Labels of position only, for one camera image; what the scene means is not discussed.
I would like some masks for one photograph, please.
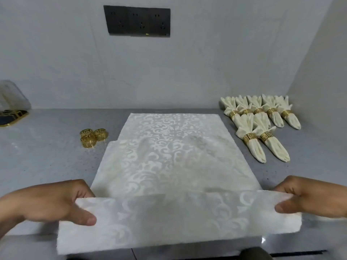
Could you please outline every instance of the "black electrical outlet panel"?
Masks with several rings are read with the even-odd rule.
[[[104,5],[110,34],[170,36],[171,10]]]

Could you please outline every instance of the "empty gold napkin ring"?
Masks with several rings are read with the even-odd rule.
[[[257,136],[254,133],[248,133],[243,137],[243,141],[247,144],[251,139],[256,139]]]
[[[97,129],[94,134],[97,141],[103,141],[108,137],[108,132],[105,129]]]
[[[252,111],[250,109],[244,109],[240,115],[242,116],[243,114],[247,114],[247,113],[252,113]]]
[[[272,107],[272,108],[267,110],[266,114],[270,115],[272,112],[276,112],[276,111],[277,111],[277,109]]]
[[[81,137],[94,134],[92,129],[85,129],[80,132]]]
[[[260,113],[260,112],[264,112],[264,110],[260,107],[256,110],[253,111],[253,114],[257,114],[257,113]]]
[[[260,135],[260,138],[262,140],[262,142],[265,143],[265,141],[270,138],[270,137],[273,137],[274,135],[270,132],[270,131],[266,131],[264,132],[262,135]]]
[[[238,114],[238,112],[236,110],[232,110],[232,112],[230,112],[230,118],[232,118],[233,116],[235,116],[236,114]]]
[[[81,143],[85,148],[93,148],[97,143],[97,139],[94,134],[85,135],[81,138]]]
[[[282,111],[281,116],[283,118],[286,118],[286,116],[288,116],[290,113],[293,113],[293,112],[291,110],[287,109],[287,110]]]

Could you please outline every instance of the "speckled counter surface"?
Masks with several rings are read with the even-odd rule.
[[[323,133],[319,133],[303,121],[301,121],[303,128],[300,131],[293,129],[287,123],[284,128],[277,128],[275,131],[275,136],[287,149],[291,161],[284,163],[278,160],[263,145],[267,162],[261,164],[236,137],[234,124],[219,109],[50,109],[31,110],[28,117],[17,124],[0,128],[0,196],[30,185],[67,179],[82,178],[90,185],[107,143],[117,140],[130,113],[219,114],[264,189],[274,187],[291,174],[347,185],[346,152],[335,148]],[[79,131],[86,128],[105,128],[109,131],[109,137],[105,142],[99,142],[96,147],[85,149],[80,144]],[[46,234],[55,228],[54,224],[26,222],[18,225],[10,234]],[[315,242],[309,238],[314,235],[317,240],[317,232],[317,225],[312,225],[310,221],[306,224],[304,221],[302,231],[295,234],[295,246],[283,241],[282,245],[275,243],[285,239],[282,237],[287,236],[291,239],[294,234],[270,236],[263,246],[269,244],[267,247],[272,251],[282,251],[283,247],[293,247],[290,250],[298,250],[297,246],[302,247],[302,251],[323,249],[321,248],[324,245],[323,241]],[[260,243],[258,239],[249,245],[257,243]],[[177,246],[186,248],[190,245]],[[148,250],[159,253],[163,247],[136,250],[138,252],[142,250],[143,254],[148,254]]]

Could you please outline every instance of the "hand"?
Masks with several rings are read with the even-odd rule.
[[[82,179],[20,189],[0,198],[0,223],[65,220],[79,225],[95,225],[96,217],[75,203],[77,198],[87,197],[95,196]]]
[[[297,212],[330,218],[347,217],[347,187],[308,179],[288,176],[274,191],[292,193],[294,196],[275,206],[278,213]]]

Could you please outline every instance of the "white wall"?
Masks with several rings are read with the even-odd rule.
[[[332,2],[288,93],[301,119],[346,146],[347,0]]]
[[[0,79],[33,108],[218,107],[285,94],[332,0],[0,0]],[[171,8],[171,37],[110,36],[103,5]]]

